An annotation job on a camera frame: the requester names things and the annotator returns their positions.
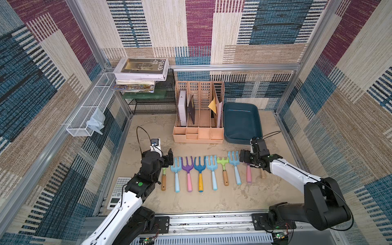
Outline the green trowel wooden handle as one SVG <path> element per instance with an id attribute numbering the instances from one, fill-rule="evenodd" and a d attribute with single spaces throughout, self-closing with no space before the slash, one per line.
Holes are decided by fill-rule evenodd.
<path id="1" fill-rule="evenodd" d="M 228 181 L 226 165 L 229 164 L 229 159 L 228 158 L 217 158 L 217 163 L 222 165 L 224 185 L 228 186 L 229 181 Z"/>

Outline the dark thin book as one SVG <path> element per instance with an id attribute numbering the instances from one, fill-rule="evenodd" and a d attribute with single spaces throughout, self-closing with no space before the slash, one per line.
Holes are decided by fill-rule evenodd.
<path id="1" fill-rule="evenodd" d="M 187 106 L 187 111 L 188 111 L 188 116 L 190 117 L 190 121 L 194 125 L 195 124 L 195 115 L 196 115 L 194 95 L 190 96 L 188 106 Z"/>

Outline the light blue claw rake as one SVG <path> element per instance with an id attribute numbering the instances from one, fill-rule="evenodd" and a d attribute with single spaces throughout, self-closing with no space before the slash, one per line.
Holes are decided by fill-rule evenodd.
<path id="1" fill-rule="evenodd" d="M 172 172 L 175 173 L 175 192 L 180 192 L 179 172 L 182 170 L 181 159 L 174 158 L 174 164 L 170 166 Z"/>

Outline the dark teal storage box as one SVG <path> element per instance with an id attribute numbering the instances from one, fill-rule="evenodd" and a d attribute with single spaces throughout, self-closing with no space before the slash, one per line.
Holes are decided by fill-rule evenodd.
<path id="1" fill-rule="evenodd" d="M 254 137 L 262 138 L 258 108 L 247 103 L 226 103 L 223 112 L 224 138 L 228 143 L 249 145 Z"/>

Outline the light blue fork rake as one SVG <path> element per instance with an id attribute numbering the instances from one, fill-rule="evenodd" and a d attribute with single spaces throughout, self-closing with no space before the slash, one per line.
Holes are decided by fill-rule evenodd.
<path id="1" fill-rule="evenodd" d="M 205 156 L 206 160 L 206 167 L 208 170 L 211 171 L 211 177 L 212 177 L 212 189 L 214 191 L 218 190 L 217 187 L 217 181 L 216 181 L 216 175 L 215 175 L 215 170 L 217 170 L 217 159 L 216 156 Z"/>

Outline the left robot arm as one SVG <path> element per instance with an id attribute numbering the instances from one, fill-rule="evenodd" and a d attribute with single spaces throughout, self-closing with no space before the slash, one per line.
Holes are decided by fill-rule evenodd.
<path id="1" fill-rule="evenodd" d="M 129 245 L 140 234 L 154 229 L 155 212 L 142 207 L 159 182 L 162 168 L 174 164 L 172 150 L 167 155 L 157 148 L 141 155 L 141 168 L 125 185 L 121 197 L 84 245 Z"/>

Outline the blue rake yellow handle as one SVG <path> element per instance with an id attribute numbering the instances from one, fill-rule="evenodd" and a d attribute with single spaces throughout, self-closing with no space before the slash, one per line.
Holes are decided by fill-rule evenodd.
<path id="1" fill-rule="evenodd" d="M 194 169 L 199 172 L 199 189 L 198 191 L 202 193 L 204 191 L 204 184 L 203 184 L 203 175 L 202 172 L 206 169 L 205 163 L 202 163 L 201 156 L 198 157 L 198 163 L 196 163 L 196 159 L 194 161 Z"/>

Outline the purple rake pink handle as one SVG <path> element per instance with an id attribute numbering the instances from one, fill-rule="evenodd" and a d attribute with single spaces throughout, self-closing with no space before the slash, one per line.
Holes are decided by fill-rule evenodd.
<path id="1" fill-rule="evenodd" d="M 186 160 L 186 162 L 184 162 L 183 158 L 181 158 L 182 169 L 184 171 L 186 171 L 186 173 L 187 173 L 187 191 L 192 192 L 193 185 L 192 185 L 192 178 L 191 178 L 190 172 L 194 168 L 194 159 L 193 159 L 193 157 L 190 157 L 190 162 L 189 162 L 188 157 L 185 157 L 185 160 Z"/>

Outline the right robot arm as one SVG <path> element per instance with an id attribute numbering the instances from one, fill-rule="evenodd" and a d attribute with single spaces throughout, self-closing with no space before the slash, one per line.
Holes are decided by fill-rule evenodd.
<path id="1" fill-rule="evenodd" d="M 270 154 L 262 138 L 253 137 L 250 146 L 250 150 L 241 150 L 235 155 L 240 162 L 282 178 L 304 195 L 302 204 L 283 202 L 270 206 L 267 216 L 270 228 L 276 229 L 286 222 L 303 222 L 323 231 L 344 222 L 354 222 L 353 213 L 333 178 L 312 175 L 282 156 Z"/>

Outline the purple shovel pink handle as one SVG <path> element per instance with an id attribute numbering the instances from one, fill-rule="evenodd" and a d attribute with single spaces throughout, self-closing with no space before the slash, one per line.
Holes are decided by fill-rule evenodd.
<path id="1" fill-rule="evenodd" d="M 252 171 L 249 164 L 247 164 L 247 183 L 252 183 Z"/>

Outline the white remote keypad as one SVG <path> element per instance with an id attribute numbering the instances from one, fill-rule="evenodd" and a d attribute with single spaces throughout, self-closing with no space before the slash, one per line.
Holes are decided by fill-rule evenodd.
<path id="1" fill-rule="evenodd" d="M 118 177 L 112 194 L 107 200 L 107 210 L 112 210 L 120 201 L 121 193 L 124 192 L 125 185 L 131 180 L 131 177 Z"/>

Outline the stack of books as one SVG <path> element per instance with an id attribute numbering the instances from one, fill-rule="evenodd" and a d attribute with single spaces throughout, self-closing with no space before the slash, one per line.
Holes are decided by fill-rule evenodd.
<path id="1" fill-rule="evenodd" d="M 153 93 L 157 82 L 165 81 L 169 70 L 168 59 L 123 57 L 115 67 L 114 91 Z"/>

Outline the white crumpled cloth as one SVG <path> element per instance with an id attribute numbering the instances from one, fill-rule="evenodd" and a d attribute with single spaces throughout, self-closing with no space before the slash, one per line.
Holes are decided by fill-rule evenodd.
<path id="1" fill-rule="evenodd" d="M 94 132 L 97 132 L 100 135 L 103 135 L 102 129 L 105 127 L 104 126 L 104 121 L 106 117 L 104 113 L 100 110 L 100 108 L 97 108 L 95 112 L 92 114 L 90 120 L 86 122 L 86 125 L 88 128 L 92 129 Z"/>

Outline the pink plastic desk organizer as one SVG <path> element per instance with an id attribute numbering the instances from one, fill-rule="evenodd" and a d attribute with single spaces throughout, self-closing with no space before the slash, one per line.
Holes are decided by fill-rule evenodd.
<path id="1" fill-rule="evenodd" d="M 223 114 L 221 127 L 215 126 L 215 115 L 208 105 L 212 101 L 212 90 L 215 87 L 219 99 L 224 102 L 224 82 L 222 81 L 178 81 L 175 83 L 177 118 L 173 129 L 176 143 L 222 144 L 224 141 Z M 195 124 L 190 121 L 187 113 L 187 126 L 181 127 L 178 115 L 178 98 L 181 90 L 187 94 L 187 103 L 194 95 Z"/>

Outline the white book in organizer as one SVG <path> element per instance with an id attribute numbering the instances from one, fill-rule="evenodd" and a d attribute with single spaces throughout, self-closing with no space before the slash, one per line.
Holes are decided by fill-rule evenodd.
<path id="1" fill-rule="evenodd" d="M 178 115 L 180 126 L 187 126 L 187 94 L 185 90 L 181 90 L 178 98 Z"/>

